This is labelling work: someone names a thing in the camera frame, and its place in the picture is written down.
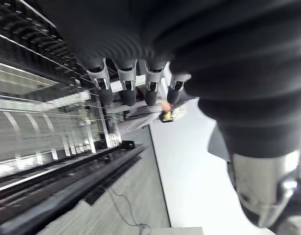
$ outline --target robotic hand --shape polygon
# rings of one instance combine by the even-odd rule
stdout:
[[[301,0],[38,2],[98,89],[107,75],[89,65],[115,62],[128,105],[136,59],[149,105],[171,61],[168,100],[184,87],[217,121],[245,215],[278,234],[301,228]]]

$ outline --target gray floor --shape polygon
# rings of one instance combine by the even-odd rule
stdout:
[[[149,128],[135,131],[123,139],[134,140],[149,147],[140,154],[143,159],[122,176],[113,189],[129,198],[138,223],[146,223],[154,229],[168,228],[170,224]],[[114,198],[124,217],[132,223],[126,201],[116,196]],[[72,211],[39,233],[39,235],[54,234],[138,235],[139,229],[130,227],[121,220],[107,192],[92,207],[81,201]]]

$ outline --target black cable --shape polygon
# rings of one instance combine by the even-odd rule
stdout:
[[[138,117],[138,116],[142,116],[142,115],[147,115],[147,114],[159,114],[159,113],[162,113],[162,111],[158,111],[158,112],[153,112],[153,113],[143,113],[143,114],[137,114],[137,115],[123,115],[123,114],[116,114],[116,113],[107,113],[106,115],[108,114],[114,114],[114,115],[120,115],[120,116],[124,116],[124,117],[128,117],[128,118],[133,118],[133,117]]]
[[[122,215],[122,213],[120,212],[120,209],[119,209],[119,207],[118,207],[118,205],[117,205],[117,203],[116,203],[116,201],[115,201],[115,199],[114,199],[114,197],[113,197],[111,191],[112,191],[116,196],[118,196],[118,197],[123,197],[123,198],[126,200],[127,204],[129,205],[130,215],[131,215],[131,218],[132,218],[132,221],[134,222],[134,224],[130,224],[130,223],[125,219],[125,217]],[[123,195],[123,194],[117,194],[117,193],[114,191],[114,189],[113,189],[112,187],[110,187],[110,190],[108,190],[108,192],[109,192],[109,194],[110,194],[110,198],[111,198],[111,200],[112,200],[112,202],[113,202],[113,205],[114,205],[114,207],[116,208],[117,212],[119,213],[119,216],[121,217],[121,219],[123,220],[123,222],[125,222],[127,225],[132,226],[132,227],[139,227],[139,235],[143,235],[143,229],[149,228],[150,232],[149,232],[147,235],[151,235],[151,227],[150,227],[150,225],[145,224],[145,223],[137,223],[137,222],[136,222],[136,220],[135,220],[135,218],[134,218],[134,216],[133,216],[132,205],[131,205],[129,199],[128,199],[125,195]]]

